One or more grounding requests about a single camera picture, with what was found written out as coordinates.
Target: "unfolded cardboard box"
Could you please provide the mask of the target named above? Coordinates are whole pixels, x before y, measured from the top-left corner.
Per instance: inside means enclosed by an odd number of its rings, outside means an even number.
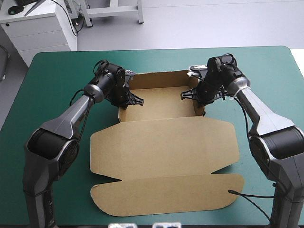
[[[231,123],[203,117],[196,102],[181,100],[197,85],[187,71],[146,73],[130,82],[144,106],[119,109],[120,123],[91,137],[91,171],[120,179],[95,185],[94,203],[114,216],[226,207],[242,191],[239,174],[212,174],[239,160]]]

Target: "white cabinet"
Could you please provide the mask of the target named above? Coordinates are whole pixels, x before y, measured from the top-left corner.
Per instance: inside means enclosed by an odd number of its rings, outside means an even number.
[[[63,0],[57,2],[65,8]],[[65,12],[52,1],[45,1],[28,16],[24,11],[9,15],[7,10],[15,5],[12,0],[4,0],[0,10],[0,24],[29,66],[39,52],[77,51],[77,37],[73,35]]]

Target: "green tabletop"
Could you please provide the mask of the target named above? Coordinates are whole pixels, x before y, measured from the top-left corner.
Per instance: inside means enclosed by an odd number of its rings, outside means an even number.
[[[35,56],[7,120],[0,132],[0,224],[28,224],[22,188],[23,144],[43,122],[63,113],[71,96],[93,77],[92,68],[107,59],[137,73],[172,71],[205,64],[209,57],[232,53],[250,79],[252,90],[272,110],[304,129],[304,80],[286,47],[239,47],[171,50],[53,52]],[[59,225],[107,225],[135,222],[180,221],[189,225],[265,225],[267,219],[243,198],[219,210],[137,217],[113,217],[92,201],[93,185],[113,181],[90,171],[90,135],[118,122],[116,107],[96,104],[80,143],[80,153],[64,177],[54,183],[55,215]],[[232,122],[236,128],[240,161],[221,170],[240,173],[244,193],[272,195],[274,188],[252,158],[245,135],[242,110],[235,101],[217,100],[206,107],[208,117]],[[272,200],[255,199],[268,214]]]

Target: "wire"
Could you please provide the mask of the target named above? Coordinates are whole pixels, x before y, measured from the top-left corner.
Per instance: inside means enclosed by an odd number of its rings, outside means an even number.
[[[259,195],[248,195],[248,194],[243,194],[234,190],[228,190],[230,194],[233,195],[238,195],[238,196],[246,196],[246,197],[253,197],[253,198],[262,198],[262,199],[273,199],[275,196],[259,196]]]
[[[68,19],[68,22],[70,23],[70,27],[71,27],[71,30],[72,30],[72,33],[74,34],[74,36],[78,37],[79,36],[79,31],[77,31],[77,29],[75,28],[75,26],[73,25],[72,21],[70,20],[70,17],[68,15],[68,13],[66,12],[65,8],[62,7],[62,5],[60,5],[58,2],[56,2],[55,0],[51,0],[52,2],[56,3],[58,6],[61,7],[61,9],[65,12],[66,16],[67,16],[67,19]]]
[[[245,195],[245,194],[241,194],[241,193],[239,193],[239,192],[237,192],[237,191],[233,191],[233,190],[228,190],[228,192],[229,192],[230,194],[238,195],[238,196],[241,196],[241,197],[247,199],[250,203],[252,203],[257,209],[259,209],[259,210],[266,216],[266,218],[268,219],[268,221],[270,222],[270,224],[273,224],[273,222],[271,221],[270,217],[266,214],[266,212],[264,212],[263,209],[261,209],[254,201],[252,201],[251,199],[249,199],[249,198],[248,198],[249,196],[247,196],[247,195]]]
[[[84,27],[84,23],[85,23],[85,18],[82,20],[82,24],[81,24],[80,30],[77,30],[77,33],[82,30],[82,28]]]
[[[70,106],[72,105],[72,102],[73,102],[73,100],[75,99],[75,97],[77,96],[77,94],[80,93],[81,91],[84,92],[83,89],[79,89],[79,90],[76,91],[76,93],[74,93],[74,96],[73,96],[72,99],[70,100]]]
[[[4,46],[0,45],[0,48],[3,49],[8,56],[10,56],[9,51]]]

